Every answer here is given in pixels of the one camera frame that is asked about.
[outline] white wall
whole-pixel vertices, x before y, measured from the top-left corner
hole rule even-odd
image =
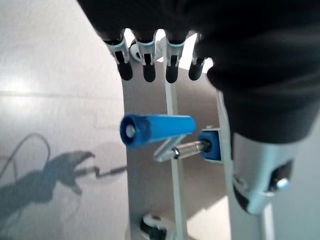
[[[116,64],[75,0],[0,0],[0,170],[33,132],[45,136],[51,159],[81,150],[96,155],[82,167],[124,166],[123,114]],[[43,170],[46,151],[36,138],[21,147],[14,157],[18,180]],[[58,182],[49,202],[26,205],[18,221],[17,214],[2,220],[0,239],[127,238],[127,173],[76,181],[82,196]],[[14,183],[10,165],[0,189]]]
[[[320,236],[320,115],[294,163],[291,185],[273,204],[277,240],[318,240]]]

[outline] blue knob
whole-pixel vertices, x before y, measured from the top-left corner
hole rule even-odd
[[[120,136],[129,148],[139,148],[168,138],[192,134],[195,120],[190,116],[126,115],[120,125]]]
[[[201,157],[211,162],[221,161],[220,137],[217,129],[203,130],[198,136],[198,141],[207,141],[211,145],[208,151],[200,153]]]

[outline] metal rod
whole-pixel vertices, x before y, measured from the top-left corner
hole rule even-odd
[[[166,72],[167,68],[167,50],[166,47],[162,49],[163,55],[163,71]],[[176,85],[170,84],[166,80],[165,83],[165,98],[166,108],[168,115],[178,114],[177,104],[177,91]],[[181,159],[171,160],[172,169],[172,185],[173,185],[173,201],[174,201],[174,216],[175,216],[175,227],[176,227],[176,239],[187,240],[187,213],[186,213],[186,202],[184,194],[184,169]]]
[[[207,141],[194,141],[176,146],[172,151],[175,153],[176,159],[184,159],[203,152],[209,147],[210,143]]]

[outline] metal frame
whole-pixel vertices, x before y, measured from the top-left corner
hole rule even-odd
[[[166,72],[167,54],[166,38],[162,38],[155,44],[155,61],[163,57],[163,71]],[[168,115],[178,115],[177,90],[176,85],[165,80],[165,96]],[[232,240],[274,240],[274,223],[271,204],[260,216],[247,214],[239,206],[233,190],[233,161],[231,158],[230,130],[227,113],[224,107],[223,94],[217,91],[217,107],[220,125],[220,150],[221,160],[224,163],[224,173],[226,191],[228,196],[229,218]],[[164,145],[178,145],[181,138],[170,139]],[[171,159],[172,184],[174,197],[174,214],[176,227],[176,240],[192,240],[188,236],[186,202],[184,194],[184,171],[182,159]]]

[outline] blue handle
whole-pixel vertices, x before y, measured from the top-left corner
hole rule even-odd
[[[120,125],[123,143],[130,148],[158,142],[168,138],[192,134],[195,120],[190,116],[126,115]]]

